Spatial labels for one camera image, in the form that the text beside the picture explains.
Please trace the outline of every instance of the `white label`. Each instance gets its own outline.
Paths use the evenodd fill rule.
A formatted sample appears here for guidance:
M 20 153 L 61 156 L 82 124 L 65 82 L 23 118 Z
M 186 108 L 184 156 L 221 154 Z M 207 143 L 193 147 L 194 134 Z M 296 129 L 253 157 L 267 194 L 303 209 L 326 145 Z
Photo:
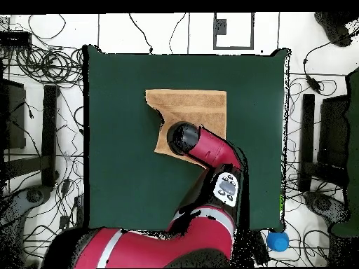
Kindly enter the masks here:
M 222 182 L 223 184 L 231 184 L 232 186 L 229 185 L 229 188 L 235 188 L 234 193 L 229 193 L 228 190 L 226 190 L 226 187 L 223 186 L 223 184 L 221 186 Z M 238 195 L 237 178 L 231 173 L 221 173 L 218 176 L 215 189 L 213 190 L 213 194 L 216 196 L 216 198 L 220 199 L 222 202 L 226 203 L 230 207 L 234 207 L 236 205 Z

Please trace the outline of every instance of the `brown cloth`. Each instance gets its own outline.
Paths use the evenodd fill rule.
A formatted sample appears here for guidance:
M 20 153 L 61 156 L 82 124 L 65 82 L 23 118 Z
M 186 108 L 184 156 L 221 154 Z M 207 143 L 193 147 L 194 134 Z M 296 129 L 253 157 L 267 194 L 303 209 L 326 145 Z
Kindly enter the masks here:
M 226 92 L 215 90 L 146 90 L 147 104 L 161 113 L 164 124 L 160 128 L 156 153 L 199 164 L 175 155 L 167 144 L 168 129 L 179 121 L 204 126 L 226 139 Z

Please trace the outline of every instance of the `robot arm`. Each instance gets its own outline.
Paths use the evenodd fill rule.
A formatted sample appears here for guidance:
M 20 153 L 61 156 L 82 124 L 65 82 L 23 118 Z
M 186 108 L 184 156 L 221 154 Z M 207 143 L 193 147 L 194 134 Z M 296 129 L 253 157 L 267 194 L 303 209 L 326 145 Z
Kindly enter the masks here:
M 172 126 L 168 144 L 175 153 L 186 154 L 208 168 L 177 208 L 166 239 L 121 228 L 66 230 L 53 240 L 42 267 L 228 266 L 238 223 L 243 164 L 226 141 L 190 123 Z

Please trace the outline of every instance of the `metal stand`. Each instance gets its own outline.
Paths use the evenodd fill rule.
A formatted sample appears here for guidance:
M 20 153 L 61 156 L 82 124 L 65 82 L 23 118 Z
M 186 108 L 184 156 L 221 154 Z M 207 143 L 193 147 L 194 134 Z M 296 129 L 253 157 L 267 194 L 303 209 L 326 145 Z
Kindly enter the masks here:
M 55 180 L 58 178 L 55 170 L 56 101 L 60 96 L 60 89 L 56 85 L 45 85 L 43 89 L 42 156 L 5 162 L 5 177 L 6 179 L 13 179 L 41 170 L 42 185 L 53 188 Z
M 348 186 L 346 169 L 343 167 L 334 167 L 328 163 L 313 162 L 314 101 L 314 94 L 303 95 L 299 175 L 297 180 L 298 191 L 310 191 L 312 177 L 318 177 L 324 181 L 345 188 Z

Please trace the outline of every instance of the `green table mat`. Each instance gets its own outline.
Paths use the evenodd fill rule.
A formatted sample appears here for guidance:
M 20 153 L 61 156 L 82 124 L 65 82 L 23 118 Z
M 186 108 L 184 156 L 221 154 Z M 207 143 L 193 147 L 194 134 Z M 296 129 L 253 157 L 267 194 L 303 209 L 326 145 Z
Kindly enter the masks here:
M 154 153 L 161 126 L 146 89 L 223 90 L 226 138 L 250 174 L 250 227 L 276 228 L 284 62 L 254 55 L 104 54 L 88 46 L 89 226 L 163 230 L 203 169 Z

